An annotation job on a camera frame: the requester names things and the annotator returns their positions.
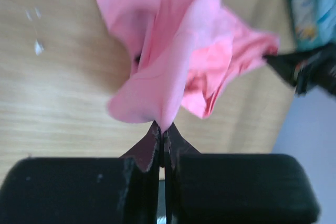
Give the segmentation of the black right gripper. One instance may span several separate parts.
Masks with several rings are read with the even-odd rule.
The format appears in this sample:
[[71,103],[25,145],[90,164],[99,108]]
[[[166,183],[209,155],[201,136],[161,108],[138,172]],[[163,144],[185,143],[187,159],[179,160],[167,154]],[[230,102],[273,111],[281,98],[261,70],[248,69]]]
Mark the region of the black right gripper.
[[316,52],[296,51],[263,58],[285,83],[295,88],[297,95],[305,95],[317,86],[335,95],[335,44],[326,44]]

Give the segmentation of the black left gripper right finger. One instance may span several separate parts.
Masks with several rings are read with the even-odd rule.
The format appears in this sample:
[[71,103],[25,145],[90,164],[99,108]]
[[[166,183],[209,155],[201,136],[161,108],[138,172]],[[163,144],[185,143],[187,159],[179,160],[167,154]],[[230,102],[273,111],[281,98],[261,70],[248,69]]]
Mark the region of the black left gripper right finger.
[[320,206],[287,154],[202,154],[163,133],[167,223],[315,223]]

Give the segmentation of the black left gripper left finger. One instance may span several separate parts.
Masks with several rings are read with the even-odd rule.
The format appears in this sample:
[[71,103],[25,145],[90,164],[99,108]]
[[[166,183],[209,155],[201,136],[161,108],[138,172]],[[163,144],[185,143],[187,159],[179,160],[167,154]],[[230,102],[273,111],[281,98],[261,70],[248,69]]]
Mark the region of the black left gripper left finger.
[[1,223],[156,223],[161,131],[123,156],[28,157],[1,186]]

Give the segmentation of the pink t shirt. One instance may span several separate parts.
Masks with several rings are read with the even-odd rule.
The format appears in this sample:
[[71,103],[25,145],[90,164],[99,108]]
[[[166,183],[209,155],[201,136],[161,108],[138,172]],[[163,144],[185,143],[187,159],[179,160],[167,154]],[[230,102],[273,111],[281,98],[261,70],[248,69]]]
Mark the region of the pink t shirt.
[[109,34],[132,59],[129,79],[108,103],[116,120],[156,121],[180,107],[203,119],[224,87],[264,64],[276,35],[247,26],[221,0],[96,0]]

